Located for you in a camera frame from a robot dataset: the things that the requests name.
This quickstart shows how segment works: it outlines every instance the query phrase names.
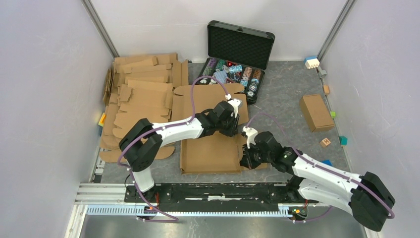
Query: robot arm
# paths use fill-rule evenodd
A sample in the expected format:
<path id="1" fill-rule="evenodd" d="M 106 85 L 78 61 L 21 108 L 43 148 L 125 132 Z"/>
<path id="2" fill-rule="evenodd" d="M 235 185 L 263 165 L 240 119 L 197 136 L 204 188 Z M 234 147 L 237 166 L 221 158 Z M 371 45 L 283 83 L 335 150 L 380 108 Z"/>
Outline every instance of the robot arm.
<path id="1" fill-rule="evenodd" d="M 239 99 L 222 101 L 214 109 L 195 114 L 193 120 L 191 117 L 168 123 L 150 123 L 147 119 L 139 120 L 121 140 L 119 148 L 123 151 L 137 137 L 147 131 L 155 130 L 145 137 L 146 142 L 137 141 L 124 155 L 140 191 L 146 192 L 155 185 L 150 165 L 155 160 L 160 147 L 180 140 L 213 135 L 216 131 L 230 137 L 236 135 L 239 121 L 238 109 L 241 105 L 242 102 Z"/>
<path id="2" fill-rule="evenodd" d="M 270 163 L 280 172 L 293 175 L 287 185 L 287 195 L 292 200 L 302 197 L 319 201 L 350 213 L 360 224 L 373 231 L 382 229 L 388 211 L 362 187 L 350 181 L 365 185 L 392 208 L 395 199 L 378 176 L 370 172 L 361 176 L 326 164 L 317 166 L 321 162 L 298 151 L 306 160 L 302 159 L 292 148 L 282 147 L 268 131 L 258 133 L 253 128 L 245 127 L 243 132 L 247 144 L 243 146 L 241 166 L 254 169 L 261 163 Z"/>

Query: cardboard box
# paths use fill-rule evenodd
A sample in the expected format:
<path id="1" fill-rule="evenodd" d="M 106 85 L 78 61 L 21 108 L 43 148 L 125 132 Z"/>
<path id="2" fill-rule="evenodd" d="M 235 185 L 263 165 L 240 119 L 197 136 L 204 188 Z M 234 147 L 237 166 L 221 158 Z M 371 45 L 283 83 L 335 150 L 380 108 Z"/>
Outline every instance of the cardboard box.
<path id="1" fill-rule="evenodd" d="M 303 96 L 299 105 L 311 132 L 333 129 L 334 122 L 320 94 Z"/>
<path id="2" fill-rule="evenodd" d="M 239 124 L 248 121 L 246 97 L 239 94 L 244 88 L 240 84 L 225 84 L 233 98 L 242 100 L 239 109 Z M 190 117 L 192 105 L 190 99 L 191 86 L 181 86 L 174 90 L 172 105 L 172 120 Z M 224 91 L 220 85 L 196 85 L 194 87 L 194 104 L 196 112 L 214 108 L 225 100 Z M 246 140 L 240 134 L 227 137 L 218 132 L 200 139 L 188 139 L 181 142 L 181 173 L 239 173 L 242 158 L 242 146 Z"/>

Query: case lid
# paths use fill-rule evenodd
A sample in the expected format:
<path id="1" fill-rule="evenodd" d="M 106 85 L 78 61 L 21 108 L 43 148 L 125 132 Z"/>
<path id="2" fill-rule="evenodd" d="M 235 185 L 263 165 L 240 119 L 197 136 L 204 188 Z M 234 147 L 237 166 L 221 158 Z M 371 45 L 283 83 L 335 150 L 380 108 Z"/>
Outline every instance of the case lid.
<path id="1" fill-rule="evenodd" d="M 266 69 L 275 35 L 219 21 L 207 25 L 210 57 Z"/>

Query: white wall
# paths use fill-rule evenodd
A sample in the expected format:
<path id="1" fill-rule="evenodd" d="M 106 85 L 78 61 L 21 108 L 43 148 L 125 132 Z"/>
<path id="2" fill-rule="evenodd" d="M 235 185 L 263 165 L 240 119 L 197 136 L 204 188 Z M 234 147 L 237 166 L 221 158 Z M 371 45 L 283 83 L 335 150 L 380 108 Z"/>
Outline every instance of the white wall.
<path id="1" fill-rule="evenodd" d="M 0 30 L 0 237 L 63 237 L 112 57 L 79 0 L 1 1 Z"/>
<path id="2" fill-rule="evenodd" d="M 205 61 L 207 23 L 218 20 L 276 35 L 271 60 L 317 55 L 345 0 L 92 0 L 122 56 L 179 52 Z"/>
<path id="3" fill-rule="evenodd" d="M 354 171 L 396 199 L 386 237 L 416 237 L 420 213 L 420 2 L 357 1 L 321 65 Z"/>

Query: black carrying case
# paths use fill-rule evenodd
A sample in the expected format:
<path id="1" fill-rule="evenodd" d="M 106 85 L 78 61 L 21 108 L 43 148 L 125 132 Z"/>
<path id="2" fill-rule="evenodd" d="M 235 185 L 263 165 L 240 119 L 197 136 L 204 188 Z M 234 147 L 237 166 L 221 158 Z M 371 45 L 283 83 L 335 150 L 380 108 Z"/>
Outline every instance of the black carrying case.
<path id="1" fill-rule="evenodd" d="M 215 58 L 217 61 L 226 60 L 242 65 L 242 72 L 238 81 L 242 78 L 246 67 L 253 69 L 251 75 L 254 75 L 255 70 L 260 70 L 261 76 L 254 96 L 249 96 L 247 94 L 251 85 L 251 79 L 244 88 L 247 103 L 255 103 L 257 101 L 258 92 L 263 84 L 265 75 L 264 69 L 267 69 L 275 35 L 270 32 L 254 30 L 219 21 L 209 22 L 207 25 L 207 35 L 208 55 L 210 58 L 207 58 L 199 77 L 203 75 L 211 58 Z M 214 71 L 215 66 L 211 71 L 211 75 L 213 75 Z"/>

